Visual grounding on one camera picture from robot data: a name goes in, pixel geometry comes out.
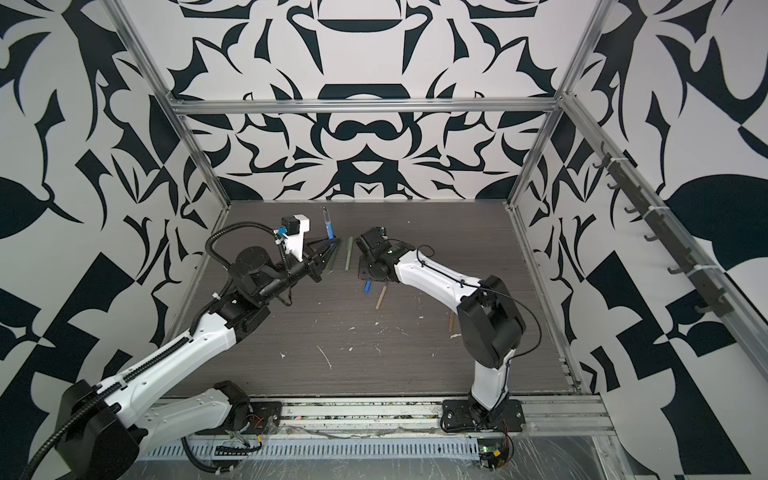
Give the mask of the green pen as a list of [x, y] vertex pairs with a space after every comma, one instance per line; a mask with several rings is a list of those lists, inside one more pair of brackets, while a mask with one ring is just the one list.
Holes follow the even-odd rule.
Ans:
[[327, 262], [327, 265], [326, 265], [326, 272], [328, 274], [330, 274], [331, 272], [334, 271], [334, 266], [335, 266], [335, 262], [336, 262], [336, 259], [338, 257], [338, 254], [339, 254], [339, 250], [336, 249], [336, 250], [333, 251], [333, 253], [331, 254], [330, 258], [328, 259], [328, 262]]
[[349, 271], [349, 270], [350, 270], [350, 265], [351, 265], [351, 257], [352, 257], [352, 253], [353, 253], [354, 243], [355, 243], [355, 239], [354, 239], [352, 236], [350, 236], [350, 237], [347, 239], [347, 242], [346, 242], [346, 247], [345, 247], [345, 263], [344, 263], [344, 269], [345, 269], [346, 271]]

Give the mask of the blue pen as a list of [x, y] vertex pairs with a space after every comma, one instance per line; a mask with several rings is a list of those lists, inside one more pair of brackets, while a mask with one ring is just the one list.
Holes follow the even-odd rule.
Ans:
[[333, 226], [332, 226], [332, 219], [331, 219], [330, 212], [326, 206], [322, 207], [322, 213], [323, 213], [323, 219], [324, 219], [327, 237], [328, 239], [333, 239], [334, 232], [333, 232]]

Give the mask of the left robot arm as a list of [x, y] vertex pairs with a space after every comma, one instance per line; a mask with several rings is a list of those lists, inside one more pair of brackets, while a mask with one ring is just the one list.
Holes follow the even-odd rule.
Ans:
[[[267, 233], [280, 259], [262, 247], [242, 250], [228, 261], [214, 248], [244, 228]], [[78, 479], [118, 479], [144, 453], [197, 431], [242, 428], [248, 395], [231, 381], [164, 407], [156, 401], [218, 354], [253, 333], [269, 317], [269, 304], [292, 303], [292, 289], [309, 277], [320, 282], [340, 239], [305, 241], [309, 220], [284, 217], [272, 228], [259, 222], [234, 223], [205, 242], [209, 257], [228, 275], [223, 291], [195, 316], [189, 329], [133, 366], [91, 386], [79, 381], [62, 396], [54, 433], [22, 470], [30, 479], [50, 451], [56, 451]]]

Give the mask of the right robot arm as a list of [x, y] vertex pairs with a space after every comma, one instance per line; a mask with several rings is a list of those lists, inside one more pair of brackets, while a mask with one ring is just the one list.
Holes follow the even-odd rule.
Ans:
[[458, 320], [461, 339], [475, 362], [468, 399], [443, 414], [446, 432], [492, 430], [509, 407], [509, 373], [527, 330], [518, 302], [496, 277], [471, 277], [432, 259], [434, 251], [415, 247], [373, 227], [355, 239], [361, 252], [358, 277], [399, 283], [429, 295]]

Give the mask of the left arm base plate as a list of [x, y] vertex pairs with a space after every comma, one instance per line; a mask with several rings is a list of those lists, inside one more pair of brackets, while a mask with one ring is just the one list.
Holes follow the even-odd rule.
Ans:
[[280, 401], [251, 402], [246, 409], [245, 425], [240, 430], [246, 435], [265, 435], [281, 423], [283, 403]]

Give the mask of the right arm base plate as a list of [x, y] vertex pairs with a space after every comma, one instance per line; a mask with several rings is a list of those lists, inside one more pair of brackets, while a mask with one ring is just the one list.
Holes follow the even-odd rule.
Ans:
[[486, 410], [472, 398], [444, 400], [440, 428], [446, 433], [522, 432], [526, 423], [522, 405], [512, 398]]

